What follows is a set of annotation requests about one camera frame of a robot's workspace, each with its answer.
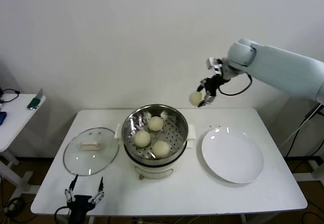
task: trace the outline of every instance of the stainless steel steamer basket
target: stainless steel steamer basket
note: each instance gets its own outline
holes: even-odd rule
[[[148,129],[148,121],[154,116],[164,120],[163,128],[158,132]],[[144,148],[139,148],[134,143],[134,136],[140,130],[149,132],[151,136],[151,143]],[[147,167],[161,167],[172,163],[184,152],[187,146],[188,124],[178,110],[166,105],[152,104],[132,112],[125,120],[121,134],[125,150],[133,161]],[[168,142],[171,152],[167,157],[155,159],[151,150],[159,140]]]

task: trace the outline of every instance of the glass lid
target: glass lid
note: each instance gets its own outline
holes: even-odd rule
[[[80,176],[89,176],[106,168],[118,152],[118,139],[106,128],[88,129],[67,145],[63,163],[65,168]]]

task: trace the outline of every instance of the black cable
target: black cable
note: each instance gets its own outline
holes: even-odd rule
[[[320,110],[322,110],[322,106],[321,107],[318,107],[319,106],[319,104],[320,103],[318,103],[317,105],[315,105],[306,115],[305,115],[305,117],[304,117],[304,119],[303,119],[303,121],[300,123],[300,125],[299,125],[299,127],[305,122],[305,120],[307,120],[307,119],[312,119],[313,118],[313,116],[315,116],[316,114],[322,114],[321,112],[320,112]],[[295,141],[296,141],[296,138],[297,138],[297,136],[298,136],[298,133],[299,133],[299,131],[300,131],[300,129],[296,132],[296,134],[295,134],[295,137],[294,137],[294,139],[293,139],[293,143],[292,143],[292,145],[290,146],[290,148],[289,148],[289,150],[288,150],[288,152],[287,152],[287,154],[286,154],[286,156],[285,156],[285,158],[287,158],[288,157],[288,155],[289,155],[289,153],[291,152],[291,150],[292,150],[292,148],[293,148],[293,146],[294,146],[294,144],[295,144]]]
[[[304,161],[301,161],[293,170],[292,170],[292,173],[294,173],[296,170],[297,170],[297,168],[299,168],[300,167],[300,165],[302,165],[304,162],[306,162],[306,160],[304,160]]]
[[[300,126],[305,122],[305,120],[306,120],[306,119],[303,119],[303,121],[301,122],[301,124],[299,125],[299,127],[300,127]],[[290,146],[290,148],[289,148],[289,150],[288,150],[288,152],[287,152],[285,158],[287,158],[288,155],[289,155],[289,153],[292,151],[292,148],[293,148],[293,146],[294,146],[294,144],[295,144],[295,140],[296,140],[296,138],[297,138],[297,136],[298,136],[298,134],[299,134],[299,131],[300,131],[300,129],[296,132],[295,137],[294,137],[294,139],[293,139],[293,143],[291,144],[291,146]]]
[[[34,215],[31,219],[24,220],[24,221],[18,221],[18,220],[14,220],[12,218],[9,218],[9,220],[12,220],[15,223],[27,223],[27,222],[30,222],[31,220],[34,220],[36,217],[38,217],[38,215]]]
[[[320,146],[310,155],[311,157],[314,156],[321,148],[322,146],[324,145],[324,139],[322,141],[322,143],[320,144]],[[307,160],[304,160],[304,161],[301,161],[293,170],[292,170],[292,173],[294,173],[297,168],[300,167],[300,165],[302,165],[304,162],[306,162]]]
[[[10,99],[10,100],[8,100],[8,101],[4,101],[4,100],[1,100],[1,99],[0,99],[0,103],[11,102],[11,101],[17,99],[17,97],[18,97],[19,94],[20,94],[20,91],[17,91],[17,90],[14,90],[14,89],[10,89],[10,88],[4,89],[2,92],[4,93],[5,91],[13,91],[13,92],[15,92],[15,93],[16,93],[16,97],[14,97],[13,99]]]
[[[307,215],[307,214],[315,215],[315,216],[317,216],[319,219],[321,219],[322,221],[324,221],[324,219],[323,219],[322,217],[320,217],[318,214],[316,214],[316,213],[314,213],[314,212],[309,212],[309,211],[307,211],[307,212],[305,212],[305,213],[302,214],[302,224],[305,224],[304,218],[305,218],[305,215]]]
[[[1,205],[4,209],[5,216],[9,218],[9,220],[15,222],[15,223],[27,223],[31,220],[35,219],[37,215],[34,215],[32,218],[24,221],[19,221],[13,219],[13,217],[19,215],[21,211],[23,210],[24,206],[26,205],[26,202],[22,198],[13,198],[11,199],[6,205],[4,204],[4,179],[0,175],[1,178]]]
[[[315,205],[313,202],[309,201],[308,199],[306,199],[310,204],[312,204],[313,206],[315,206],[318,210],[320,210],[323,214],[324,214],[324,210],[322,208],[320,208],[319,206]]]
[[[321,147],[323,146],[323,144],[324,144],[324,139],[323,139],[323,141],[322,141],[322,143],[320,144],[320,146],[317,148],[317,150],[316,151],[314,151],[314,153],[313,154],[311,154],[310,156],[312,157],[312,156],[314,156],[320,149],[321,149]]]
[[[243,90],[241,90],[240,92],[237,92],[237,93],[234,93],[234,94],[227,94],[227,93],[222,92],[221,88],[218,87],[219,92],[220,92],[221,94],[225,95],[225,96],[237,96],[237,95],[243,93],[244,91],[246,91],[246,90],[247,90],[247,89],[252,85],[252,76],[249,75],[248,73],[247,73],[247,75],[248,75],[248,77],[249,77],[249,79],[250,79],[250,83],[248,84],[248,86],[246,86],[246,87],[245,87]]]
[[[55,221],[55,223],[56,224],[58,224],[58,222],[57,222],[57,212],[59,212],[60,210],[62,210],[62,209],[66,209],[66,208],[68,208],[67,206],[62,206],[62,207],[60,207],[60,208],[58,208],[56,211],[55,211],[55,213],[54,213],[54,221]]]

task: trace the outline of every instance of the metal rim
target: metal rim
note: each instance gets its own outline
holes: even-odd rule
[[[111,129],[105,128],[105,127],[96,127],[96,128],[91,128],[91,129],[87,129],[87,130],[85,130],[85,131],[82,131],[80,134],[78,134],[77,136],[73,137],[72,140],[69,142],[69,144],[70,144],[70,143],[71,143],[75,138],[77,138],[78,136],[80,136],[81,134],[83,134],[83,133],[85,133],[85,132],[87,132],[87,131],[89,131],[89,130],[92,130],[92,129],[106,129],[106,130],[109,130],[109,131],[111,131],[112,133],[115,134],[114,131],[112,131]],[[88,175],[88,174],[79,174],[79,173],[75,173],[75,172],[72,172],[71,170],[69,170],[69,169],[67,168],[66,164],[65,164],[64,156],[65,156],[65,152],[66,152],[66,149],[67,149],[67,147],[69,146],[69,144],[67,144],[67,146],[66,146],[65,149],[64,149],[64,153],[63,153],[63,165],[64,165],[65,169],[66,169],[69,173],[72,173],[72,174],[74,174],[74,175],[79,175],[79,176],[91,176],[91,175],[95,175],[95,174],[97,174],[98,172],[101,172],[101,171],[104,170],[106,167],[108,167],[108,166],[110,165],[110,163],[113,162],[113,160],[115,160],[115,158],[117,157],[118,151],[119,151],[119,144],[117,143],[117,152],[116,152],[116,155],[115,155],[115,156],[112,158],[112,160],[107,164],[107,166],[105,166],[104,168],[98,170],[97,172],[94,172],[94,173],[91,174],[91,175]]]

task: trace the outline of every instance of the floor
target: floor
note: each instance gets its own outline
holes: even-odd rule
[[[291,169],[295,168],[295,166],[298,164],[298,162],[288,162],[288,165]],[[27,170],[33,170],[35,172],[34,176],[32,177],[30,183],[31,184],[38,184],[40,185],[42,183],[42,180],[44,179],[47,170],[49,169],[51,165],[51,161],[20,161],[19,166],[12,167],[12,169],[20,176],[23,176],[24,172]],[[296,172],[309,172],[310,167],[307,163],[303,163],[300,165],[299,169]],[[14,191],[14,187],[4,180],[4,192],[3,192],[3,198],[4,203],[6,204],[9,200],[9,197]],[[299,183],[300,188],[302,189],[305,197],[319,206],[320,208],[324,209],[324,188],[319,182],[301,182]],[[24,195],[23,199],[25,201],[32,200],[34,198],[33,195]],[[31,203],[28,204],[28,207],[25,207],[23,212],[16,217],[17,221],[24,221],[27,219],[30,219],[33,217],[33,214],[29,210],[29,206]],[[274,217],[272,220],[268,222],[268,224],[281,224],[281,223],[302,223],[301,221],[301,215],[306,212],[314,212],[318,215],[320,215],[322,218],[324,218],[324,213],[320,212],[316,207],[312,206],[311,204],[308,205],[308,208],[302,211],[290,211],[290,212],[284,212],[280,213],[276,217]],[[2,223],[2,219],[4,217],[3,211],[0,211],[0,223]],[[159,221],[162,223],[172,224],[175,223],[180,217],[147,217],[143,218],[144,221]],[[185,217],[177,222],[177,224],[188,224],[194,217]],[[253,215],[247,216],[248,220],[253,218]],[[126,223],[132,223],[132,221],[135,220],[131,217],[112,217],[110,219],[110,224],[126,224]],[[240,217],[238,215],[226,215],[226,216],[203,216],[199,217],[190,224],[207,224],[207,223],[221,223],[221,224],[239,224],[241,223]],[[29,222],[30,224],[43,224],[43,223],[54,223],[53,216],[38,216],[32,221]],[[101,217],[96,218],[95,224],[104,224],[108,223],[107,217]],[[312,223],[324,223],[321,221],[318,217],[314,215],[306,215],[305,216],[305,224]]]

